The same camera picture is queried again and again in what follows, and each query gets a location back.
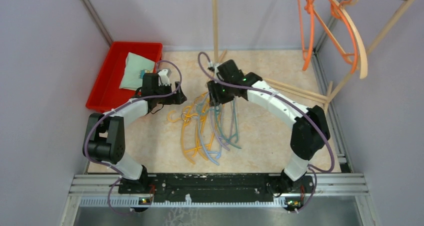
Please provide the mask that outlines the lilac plastic hanger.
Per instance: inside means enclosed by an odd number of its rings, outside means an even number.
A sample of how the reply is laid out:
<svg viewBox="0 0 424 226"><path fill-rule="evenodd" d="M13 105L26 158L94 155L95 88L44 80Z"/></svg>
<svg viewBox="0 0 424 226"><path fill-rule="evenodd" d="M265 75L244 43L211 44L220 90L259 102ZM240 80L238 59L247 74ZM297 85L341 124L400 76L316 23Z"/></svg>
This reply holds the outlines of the lilac plastic hanger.
<svg viewBox="0 0 424 226"><path fill-rule="evenodd" d="M240 131L239 131L239 121L238 121L238 114L237 114L237 100L234 99L230 102L230 128L229 128L229 134L226 135L224 133L223 127L224 127L224 106L214 106L212 108L209 108L207 110L207 113L209 113L209 119L211 123L211 128L213 130L213 135L216 137L219 145L220 145L220 151L222 151L222 148L224 148L227 151L230 151L229 146L232 146L236 149L241 149L241 146L238 145L238 142L240 140Z"/></svg>

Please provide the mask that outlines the light blue plastic hanger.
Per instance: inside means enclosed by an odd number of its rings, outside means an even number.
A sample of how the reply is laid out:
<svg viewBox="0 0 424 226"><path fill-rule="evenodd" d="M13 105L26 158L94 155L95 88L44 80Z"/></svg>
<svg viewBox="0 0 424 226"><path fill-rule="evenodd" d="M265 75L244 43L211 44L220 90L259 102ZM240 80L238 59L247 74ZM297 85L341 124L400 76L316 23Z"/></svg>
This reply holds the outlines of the light blue plastic hanger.
<svg viewBox="0 0 424 226"><path fill-rule="evenodd" d="M198 148L199 153L212 164L219 166L218 161L221 156L220 149L214 150L215 136L211 126L208 126L210 123L209 113L206 111L209 109L209 94L203 93L199 96L194 103L195 114L196 114L196 133L195 133L195 143Z"/></svg>

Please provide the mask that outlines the orange plastic hanger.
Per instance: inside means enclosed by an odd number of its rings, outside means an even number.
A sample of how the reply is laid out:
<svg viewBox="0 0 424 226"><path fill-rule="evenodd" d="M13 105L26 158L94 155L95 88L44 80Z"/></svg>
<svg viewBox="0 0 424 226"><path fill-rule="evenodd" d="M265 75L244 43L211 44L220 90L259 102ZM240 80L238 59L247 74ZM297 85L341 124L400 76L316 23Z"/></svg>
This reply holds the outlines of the orange plastic hanger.
<svg viewBox="0 0 424 226"><path fill-rule="evenodd" d="M320 15L316 11L314 11L314 15L317 18L318 22L323 27L327 36L330 38L332 43L335 45L336 49L338 50L338 52L341 55L341 57L343 58L343 60L351 66L350 74L353 74L356 71L357 66L358 66L359 50L358 50L357 39L356 39L355 31L354 31L354 24L353 24L352 20L348 19L348 14L345 11L345 7L347 5L356 4L358 2L358 0L343 0L341 2L338 2L336 0L328 0L328 1L330 3L331 15L335 19L343 22L346 29L347 29L347 32L348 32L350 39L351 39L351 42L352 42L353 52L347 53L343 49L343 47L340 45L340 43L338 42L336 37L333 35L333 33L329 29L329 27L324 23L324 21L322 20Z"/></svg>
<svg viewBox="0 0 424 226"><path fill-rule="evenodd" d="M304 11L310 15L310 34L309 34L309 43L305 44L305 33L304 33L304 24L303 24L303 16L302 16L302 4L301 0L297 0L297 8L298 8L298 16L299 16L299 31L300 31L300 41L301 41L301 50L302 50L302 57L304 60L304 64L302 67L303 71L306 71L309 67L312 52L313 52L313 46L314 46L314 38L315 38L315 0L305 0L305 6Z"/></svg>

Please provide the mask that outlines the beige plastic hanger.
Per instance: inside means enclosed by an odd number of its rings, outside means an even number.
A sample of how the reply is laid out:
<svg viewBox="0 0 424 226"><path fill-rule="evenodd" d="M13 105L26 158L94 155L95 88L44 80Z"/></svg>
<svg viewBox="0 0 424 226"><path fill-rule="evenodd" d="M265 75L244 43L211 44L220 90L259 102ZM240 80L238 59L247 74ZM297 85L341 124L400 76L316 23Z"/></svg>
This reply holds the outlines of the beige plastic hanger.
<svg viewBox="0 0 424 226"><path fill-rule="evenodd" d="M352 18L350 17L350 15L348 14L348 12L346 10L346 7L345 7L345 12L347 13L348 19L352 20ZM359 30L357 29L356 25L354 24L354 22L353 22L353 29L354 29L354 32L355 32L355 37L356 37L356 41L357 41L357 48L358 48L358 51L359 51L359 59L358 59L356 71L359 72L359 78L364 79L368 76L368 57L367 57L365 45L363 43L363 39L362 39L362 37L359 33Z"/></svg>

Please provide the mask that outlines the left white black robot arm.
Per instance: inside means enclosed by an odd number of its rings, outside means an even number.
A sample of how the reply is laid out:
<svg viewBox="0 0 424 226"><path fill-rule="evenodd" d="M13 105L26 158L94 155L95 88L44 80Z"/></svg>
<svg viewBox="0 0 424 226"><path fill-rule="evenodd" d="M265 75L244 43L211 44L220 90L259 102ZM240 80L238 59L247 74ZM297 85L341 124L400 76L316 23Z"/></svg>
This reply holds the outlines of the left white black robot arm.
<svg viewBox="0 0 424 226"><path fill-rule="evenodd" d="M187 100L179 81L172 88L170 74L169 69L146 73L141 87L125 104L88 118L82 153L90 162L109 166L120 174L120 194L148 193L152 188L146 167L126 152L125 129L157 105L181 105Z"/></svg>

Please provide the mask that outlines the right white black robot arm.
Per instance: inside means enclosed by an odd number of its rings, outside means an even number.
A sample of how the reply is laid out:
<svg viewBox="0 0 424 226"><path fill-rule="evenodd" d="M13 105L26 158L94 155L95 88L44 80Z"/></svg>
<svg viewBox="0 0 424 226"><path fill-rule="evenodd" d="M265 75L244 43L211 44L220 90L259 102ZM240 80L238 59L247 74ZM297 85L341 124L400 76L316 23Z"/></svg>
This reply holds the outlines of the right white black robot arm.
<svg viewBox="0 0 424 226"><path fill-rule="evenodd" d="M274 188L281 193L295 192L301 186L310 160L329 144L331 136L324 110L317 105L306 107L290 100L257 74L244 74L233 60L211 63L207 70L215 74L207 83L212 106L240 97L267 110L291 129L292 155Z"/></svg>

